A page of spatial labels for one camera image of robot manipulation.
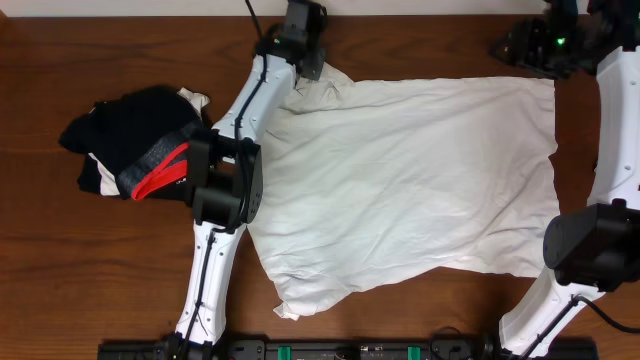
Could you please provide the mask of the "white t-shirt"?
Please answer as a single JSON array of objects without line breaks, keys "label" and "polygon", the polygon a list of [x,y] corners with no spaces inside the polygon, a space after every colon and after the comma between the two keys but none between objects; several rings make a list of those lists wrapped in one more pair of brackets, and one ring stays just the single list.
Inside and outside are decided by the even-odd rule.
[{"label": "white t-shirt", "polygon": [[438,267],[536,277],[559,212],[547,79],[353,81],[327,67],[276,110],[248,230],[295,320]]}]

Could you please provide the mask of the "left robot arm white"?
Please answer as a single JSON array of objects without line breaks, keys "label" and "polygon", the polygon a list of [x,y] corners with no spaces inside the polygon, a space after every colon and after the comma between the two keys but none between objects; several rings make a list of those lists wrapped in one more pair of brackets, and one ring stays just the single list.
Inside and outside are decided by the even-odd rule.
[{"label": "left robot arm white", "polygon": [[193,133],[187,149],[185,202],[195,249],[185,305],[168,359],[209,359],[226,326],[236,249],[263,193],[260,141],[299,78],[319,78],[326,52],[311,36],[264,37],[250,75],[228,112]]}]

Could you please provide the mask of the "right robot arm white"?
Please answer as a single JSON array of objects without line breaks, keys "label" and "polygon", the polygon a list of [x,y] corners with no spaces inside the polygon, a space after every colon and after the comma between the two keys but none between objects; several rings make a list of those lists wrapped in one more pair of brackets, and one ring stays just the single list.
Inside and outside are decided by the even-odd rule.
[{"label": "right robot arm white", "polygon": [[545,265],[520,302],[499,322],[496,359],[594,359],[590,343],[559,333],[585,307],[617,330],[596,300],[639,279],[639,44],[633,28],[616,29],[601,60],[585,49],[575,25],[524,20],[492,50],[502,62],[559,79],[594,65],[600,91],[598,163],[585,208],[551,220],[543,240]]}]

